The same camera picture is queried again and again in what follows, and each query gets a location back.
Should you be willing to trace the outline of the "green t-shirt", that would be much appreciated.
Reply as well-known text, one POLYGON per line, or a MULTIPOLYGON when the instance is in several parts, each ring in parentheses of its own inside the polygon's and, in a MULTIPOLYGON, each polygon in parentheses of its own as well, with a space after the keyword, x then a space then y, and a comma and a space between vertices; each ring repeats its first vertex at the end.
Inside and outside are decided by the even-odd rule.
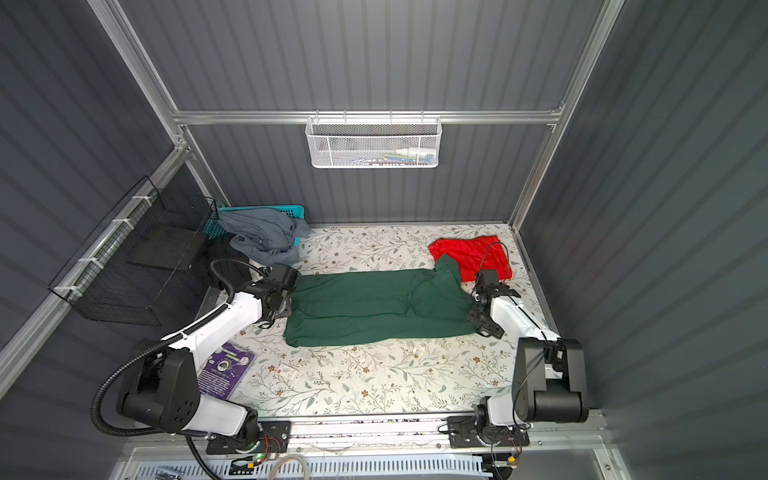
POLYGON ((448 256, 431 269, 305 276, 291 295, 284 340, 292 347, 331 347, 471 335, 472 304, 459 265, 448 256))

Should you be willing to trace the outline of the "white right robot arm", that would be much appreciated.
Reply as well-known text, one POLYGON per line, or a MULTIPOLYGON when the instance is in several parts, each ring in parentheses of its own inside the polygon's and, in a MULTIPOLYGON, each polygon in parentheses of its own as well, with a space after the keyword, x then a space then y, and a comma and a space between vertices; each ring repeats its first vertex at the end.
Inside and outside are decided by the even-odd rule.
POLYGON ((581 343, 537 321, 520 294, 494 270, 476 274, 473 298, 467 320, 476 332, 515 346, 511 386, 475 407, 479 441, 488 446, 515 443, 517 435, 537 422, 586 422, 590 407, 581 343))

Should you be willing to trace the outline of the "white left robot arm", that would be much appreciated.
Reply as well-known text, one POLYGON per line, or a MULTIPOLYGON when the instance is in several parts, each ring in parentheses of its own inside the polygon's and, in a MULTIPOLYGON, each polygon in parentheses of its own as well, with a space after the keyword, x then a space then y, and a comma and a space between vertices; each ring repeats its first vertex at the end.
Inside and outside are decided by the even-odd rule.
POLYGON ((200 391, 198 374, 209 357, 248 325, 269 328, 288 314, 300 273, 274 264, 262 278, 238 285, 220 276, 227 300, 184 329, 162 339, 121 375, 116 411, 168 434, 211 434, 250 447, 259 442, 258 414, 200 391))

